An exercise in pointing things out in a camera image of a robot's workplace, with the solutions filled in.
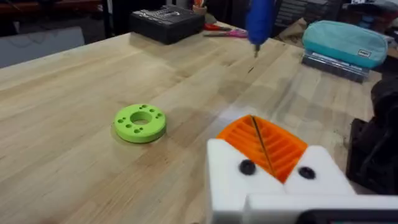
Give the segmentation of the left gripper white and orange left finger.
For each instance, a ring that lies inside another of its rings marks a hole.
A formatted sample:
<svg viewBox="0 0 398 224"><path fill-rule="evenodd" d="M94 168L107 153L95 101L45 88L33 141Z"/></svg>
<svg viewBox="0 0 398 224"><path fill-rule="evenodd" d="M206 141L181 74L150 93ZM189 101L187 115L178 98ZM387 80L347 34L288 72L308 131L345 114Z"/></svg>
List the left gripper white and orange left finger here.
<svg viewBox="0 0 398 224"><path fill-rule="evenodd" d="M241 223L248 195L283 192L282 184L272 176L253 116L233 121L208 140L207 223Z"/></svg>

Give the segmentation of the left gripper white and orange right finger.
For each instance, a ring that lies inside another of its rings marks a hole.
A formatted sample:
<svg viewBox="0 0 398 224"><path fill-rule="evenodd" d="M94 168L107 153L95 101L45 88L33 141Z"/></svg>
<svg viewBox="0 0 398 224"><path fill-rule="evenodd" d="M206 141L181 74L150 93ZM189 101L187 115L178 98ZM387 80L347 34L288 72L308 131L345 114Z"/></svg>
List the left gripper white and orange right finger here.
<svg viewBox="0 0 398 224"><path fill-rule="evenodd" d="M267 173L282 191L297 195L354 195L328 151L309 145L294 134L262 119L252 117L261 144L258 167Z"/></svg>

